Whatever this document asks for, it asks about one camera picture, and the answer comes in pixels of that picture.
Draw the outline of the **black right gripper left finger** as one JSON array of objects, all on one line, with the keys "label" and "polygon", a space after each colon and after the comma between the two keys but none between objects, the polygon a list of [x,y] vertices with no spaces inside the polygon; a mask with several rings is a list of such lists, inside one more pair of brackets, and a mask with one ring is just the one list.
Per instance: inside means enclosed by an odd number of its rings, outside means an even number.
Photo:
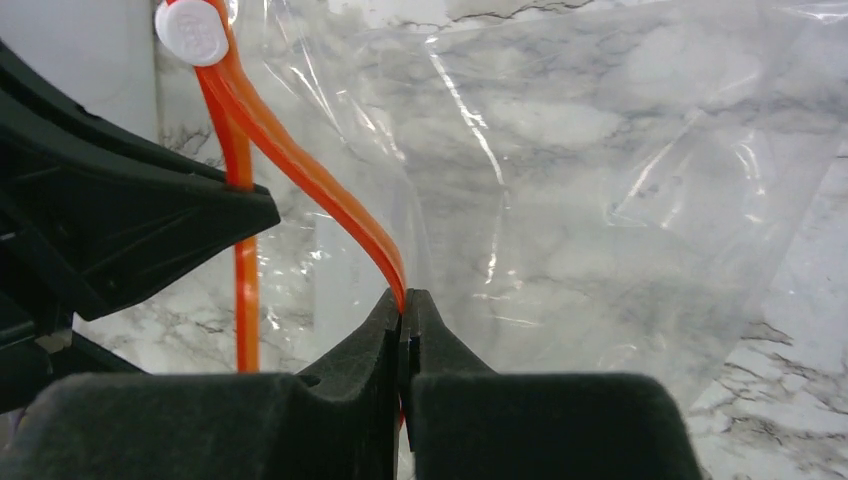
[{"label": "black right gripper left finger", "polygon": [[400,316],[383,294],[299,373],[154,375],[74,335],[1,355],[5,479],[391,479]]}]

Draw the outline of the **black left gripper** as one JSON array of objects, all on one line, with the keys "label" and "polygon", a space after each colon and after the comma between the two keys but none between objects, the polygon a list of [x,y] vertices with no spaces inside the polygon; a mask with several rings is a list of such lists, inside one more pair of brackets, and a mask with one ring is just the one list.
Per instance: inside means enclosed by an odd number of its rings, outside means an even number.
[{"label": "black left gripper", "polygon": [[1,412],[77,373],[142,369],[72,330],[279,222],[261,186],[87,112],[1,50]]}]

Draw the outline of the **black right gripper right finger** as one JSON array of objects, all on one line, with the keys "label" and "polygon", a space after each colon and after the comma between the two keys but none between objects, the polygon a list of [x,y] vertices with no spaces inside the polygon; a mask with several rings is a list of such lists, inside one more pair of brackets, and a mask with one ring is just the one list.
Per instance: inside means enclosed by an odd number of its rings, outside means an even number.
[{"label": "black right gripper right finger", "polygon": [[408,292],[403,397],[419,479],[698,479],[678,406],[633,373],[494,371]]}]

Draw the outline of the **clear zip bag orange zipper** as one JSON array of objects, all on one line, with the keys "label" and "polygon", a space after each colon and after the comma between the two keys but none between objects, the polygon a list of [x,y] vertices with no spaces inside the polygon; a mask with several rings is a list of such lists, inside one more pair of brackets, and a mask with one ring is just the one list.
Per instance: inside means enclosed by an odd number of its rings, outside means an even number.
[{"label": "clear zip bag orange zipper", "polygon": [[639,373],[693,404],[845,137],[843,1],[421,30],[330,1],[224,11],[261,98],[503,373]]}]

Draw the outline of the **white plastic bin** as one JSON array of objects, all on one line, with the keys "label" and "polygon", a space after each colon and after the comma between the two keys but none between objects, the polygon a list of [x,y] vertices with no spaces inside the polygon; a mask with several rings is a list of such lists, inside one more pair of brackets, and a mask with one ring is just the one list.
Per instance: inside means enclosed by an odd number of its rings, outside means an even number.
[{"label": "white plastic bin", "polygon": [[158,140],[150,1],[2,0],[1,40],[87,111]]}]

